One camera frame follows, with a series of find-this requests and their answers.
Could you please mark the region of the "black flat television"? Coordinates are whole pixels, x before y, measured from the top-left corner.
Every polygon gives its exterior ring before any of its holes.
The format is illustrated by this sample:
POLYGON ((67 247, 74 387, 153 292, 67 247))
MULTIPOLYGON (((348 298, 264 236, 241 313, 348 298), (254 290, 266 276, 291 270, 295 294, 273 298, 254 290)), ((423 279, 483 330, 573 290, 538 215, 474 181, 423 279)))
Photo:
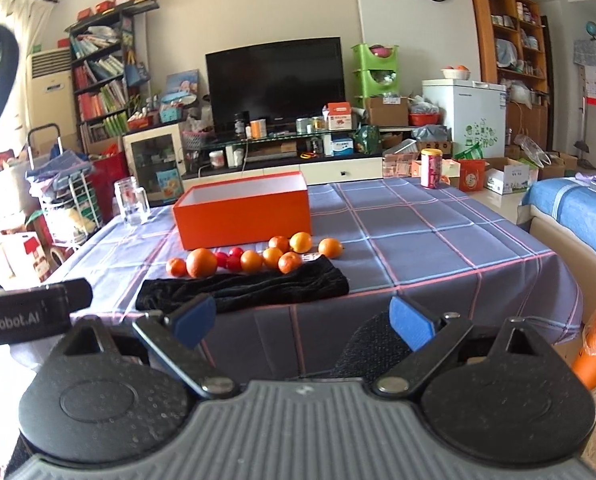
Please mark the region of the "black flat television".
POLYGON ((254 44, 206 55, 214 129, 235 133, 238 116, 287 129, 299 118, 322 113, 345 100, 345 74, 338 37, 254 44))

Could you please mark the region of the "glass mug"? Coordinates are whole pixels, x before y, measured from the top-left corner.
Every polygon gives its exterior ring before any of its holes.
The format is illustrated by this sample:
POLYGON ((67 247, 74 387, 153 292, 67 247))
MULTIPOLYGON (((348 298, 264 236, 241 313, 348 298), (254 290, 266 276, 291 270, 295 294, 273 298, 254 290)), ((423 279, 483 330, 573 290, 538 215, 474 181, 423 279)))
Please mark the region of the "glass mug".
POLYGON ((149 219, 150 206, 145 188, 135 177, 127 177, 114 184, 120 216, 130 224, 139 226, 149 219))

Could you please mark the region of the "tangerine front right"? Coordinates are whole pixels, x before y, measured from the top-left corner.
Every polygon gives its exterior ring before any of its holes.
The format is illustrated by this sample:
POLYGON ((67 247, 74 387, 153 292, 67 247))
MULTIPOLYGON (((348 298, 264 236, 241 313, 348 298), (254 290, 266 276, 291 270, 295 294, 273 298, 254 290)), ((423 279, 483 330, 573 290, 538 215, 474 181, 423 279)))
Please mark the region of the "tangerine front right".
POLYGON ((281 258, 278 259, 277 268, 282 274, 289 274, 299 269, 302 266, 303 259, 295 252, 285 252, 281 258))

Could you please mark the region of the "wooden shelf cabinet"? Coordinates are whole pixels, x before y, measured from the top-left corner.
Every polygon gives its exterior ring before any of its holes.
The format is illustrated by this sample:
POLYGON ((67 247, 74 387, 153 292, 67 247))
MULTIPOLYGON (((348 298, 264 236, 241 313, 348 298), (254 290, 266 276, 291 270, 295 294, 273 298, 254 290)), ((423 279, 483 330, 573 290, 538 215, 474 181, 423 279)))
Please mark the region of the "wooden shelf cabinet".
POLYGON ((532 0, 472 0, 485 82, 507 90, 506 125, 546 150, 552 74, 540 5, 532 0))

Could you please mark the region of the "large orange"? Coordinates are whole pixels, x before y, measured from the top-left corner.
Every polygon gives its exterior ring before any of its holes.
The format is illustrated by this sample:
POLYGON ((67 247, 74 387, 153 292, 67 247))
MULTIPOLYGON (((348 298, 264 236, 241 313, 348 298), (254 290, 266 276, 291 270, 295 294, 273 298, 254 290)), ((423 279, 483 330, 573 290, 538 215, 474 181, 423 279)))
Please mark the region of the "large orange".
POLYGON ((210 278, 217 272, 217 256, 207 248, 197 248, 186 258, 186 271, 191 278, 210 278))

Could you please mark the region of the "tangerine middle row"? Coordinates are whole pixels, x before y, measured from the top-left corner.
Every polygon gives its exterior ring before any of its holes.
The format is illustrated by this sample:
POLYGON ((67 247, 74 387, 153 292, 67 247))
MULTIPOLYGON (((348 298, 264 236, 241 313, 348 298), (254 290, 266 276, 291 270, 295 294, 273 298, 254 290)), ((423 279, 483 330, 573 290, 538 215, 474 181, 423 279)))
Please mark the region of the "tangerine middle row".
POLYGON ((264 258, 255 250, 246 250, 240 256, 240 266, 243 273, 259 273, 264 266, 264 258))

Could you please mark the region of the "green stacked storage bins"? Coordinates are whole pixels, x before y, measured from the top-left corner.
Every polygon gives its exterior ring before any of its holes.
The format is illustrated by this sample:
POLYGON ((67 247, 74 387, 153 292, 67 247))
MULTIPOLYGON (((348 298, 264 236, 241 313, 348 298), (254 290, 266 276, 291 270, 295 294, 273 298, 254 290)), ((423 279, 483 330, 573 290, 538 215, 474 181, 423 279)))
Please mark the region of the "green stacked storage bins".
POLYGON ((353 96, 357 102, 362 104, 365 99, 400 94, 398 46, 356 44, 352 53, 353 96))

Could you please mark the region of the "small tangerine far left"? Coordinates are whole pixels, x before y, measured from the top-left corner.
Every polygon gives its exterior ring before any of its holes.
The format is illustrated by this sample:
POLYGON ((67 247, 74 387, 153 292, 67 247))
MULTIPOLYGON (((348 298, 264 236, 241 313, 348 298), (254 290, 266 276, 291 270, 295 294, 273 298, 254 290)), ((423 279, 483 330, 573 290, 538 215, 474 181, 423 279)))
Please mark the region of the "small tangerine far left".
POLYGON ((165 270, 172 278, 185 278, 187 276, 186 261, 182 258, 171 258, 167 261, 165 270))

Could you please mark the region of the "blue bed mattress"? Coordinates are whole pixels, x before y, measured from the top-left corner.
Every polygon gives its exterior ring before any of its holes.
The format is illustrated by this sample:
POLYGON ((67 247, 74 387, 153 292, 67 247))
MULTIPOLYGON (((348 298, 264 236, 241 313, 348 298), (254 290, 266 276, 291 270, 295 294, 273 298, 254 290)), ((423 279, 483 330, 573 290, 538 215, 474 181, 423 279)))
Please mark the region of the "blue bed mattress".
POLYGON ((596 252, 596 174, 537 181, 517 209, 517 223, 526 230, 533 209, 555 220, 596 252))

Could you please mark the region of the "white floor air conditioner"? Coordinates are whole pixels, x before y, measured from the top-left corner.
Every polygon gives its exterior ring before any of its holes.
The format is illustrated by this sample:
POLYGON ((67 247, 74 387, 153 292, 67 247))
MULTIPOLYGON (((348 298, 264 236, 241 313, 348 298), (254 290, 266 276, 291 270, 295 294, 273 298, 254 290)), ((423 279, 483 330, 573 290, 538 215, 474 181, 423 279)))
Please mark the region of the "white floor air conditioner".
POLYGON ((28 56, 28 118, 30 129, 56 124, 63 148, 80 152, 71 62, 69 48, 41 51, 28 56))

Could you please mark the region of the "white tv stand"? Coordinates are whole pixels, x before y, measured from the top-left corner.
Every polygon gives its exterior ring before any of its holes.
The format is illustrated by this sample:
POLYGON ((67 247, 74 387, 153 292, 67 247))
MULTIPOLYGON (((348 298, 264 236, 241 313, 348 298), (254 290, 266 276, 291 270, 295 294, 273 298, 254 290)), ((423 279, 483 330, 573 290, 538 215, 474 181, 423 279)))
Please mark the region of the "white tv stand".
POLYGON ((303 158, 303 153, 296 154, 296 156, 281 156, 280 158, 255 160, 252 157, 252 151, 246 151, 246 157, 243 163, 235 168, 213 168, 209 162, 196 168, 193 171, 184 172, 181 174, 184 186, 187 186, 187 181, 191 179, 209 179, 210 177, 222 176, 222 174, 238 174, 243 171, 265 171, 265 170, 279 170, 283 171, 285 168, 300 169, 301 166, 310 164, 332 164, 333 162, 347 162, 348 160, 354 164, 356 160, 365 160, 383 157, 383 150, 379 150, 374 154, 353 153, 350 155, 340 156, 316 156, 311 158, 303 158))

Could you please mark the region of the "red cherry tomato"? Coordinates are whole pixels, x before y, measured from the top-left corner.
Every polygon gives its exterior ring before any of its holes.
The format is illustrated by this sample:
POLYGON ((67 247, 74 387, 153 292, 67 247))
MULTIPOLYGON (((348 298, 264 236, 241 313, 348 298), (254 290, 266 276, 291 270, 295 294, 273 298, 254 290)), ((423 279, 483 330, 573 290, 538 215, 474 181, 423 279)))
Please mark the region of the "red cherry tomato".
POLYGON ((228 252, 226 260, 226 269, 232 273, 240 273, 243 271, 241 266, 241 256, 243 255, 243 248, 233 247, 228 252))
POLYGON ((216 252, 214 255, 217 259, 217 266, 221 269, 226 269, 228 254, 226 252, 216 252))

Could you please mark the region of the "tangerine centre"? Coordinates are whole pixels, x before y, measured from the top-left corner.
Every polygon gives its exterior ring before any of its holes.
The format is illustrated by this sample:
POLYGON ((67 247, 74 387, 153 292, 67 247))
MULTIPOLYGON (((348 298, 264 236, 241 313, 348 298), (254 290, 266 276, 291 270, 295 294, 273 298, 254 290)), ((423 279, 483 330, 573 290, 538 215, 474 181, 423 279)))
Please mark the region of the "tangerine centre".
POLYGON ((284 255, 281 248, 268 247, 263 250, 262 258, 264 265, 270 270, 277 270, 279 259, 284 255))

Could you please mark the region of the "yellow orange back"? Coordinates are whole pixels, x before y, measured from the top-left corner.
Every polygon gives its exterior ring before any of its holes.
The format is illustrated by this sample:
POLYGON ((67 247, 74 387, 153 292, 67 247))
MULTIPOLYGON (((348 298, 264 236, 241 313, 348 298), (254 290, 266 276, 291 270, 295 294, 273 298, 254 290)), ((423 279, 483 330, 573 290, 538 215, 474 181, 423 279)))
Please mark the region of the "yellow orange back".
POLYGON ((306 254, 312 249, 313 240, 308 232, 298 232, 293 234, 289 240, 289 246, 297 254, 306 254))

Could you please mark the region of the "small glass door cabinet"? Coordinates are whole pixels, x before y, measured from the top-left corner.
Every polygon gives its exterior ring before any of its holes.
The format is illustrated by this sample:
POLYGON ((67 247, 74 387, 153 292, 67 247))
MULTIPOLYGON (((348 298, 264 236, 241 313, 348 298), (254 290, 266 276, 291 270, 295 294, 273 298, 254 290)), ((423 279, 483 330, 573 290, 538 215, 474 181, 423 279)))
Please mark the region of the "small glass door cabinet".
POLYGON ((184 193, 182 177, 186 172, 181 124, 168 122, 130 132, 122 143, 130 175, 144 188, 149 203, 175 203, 184 193))

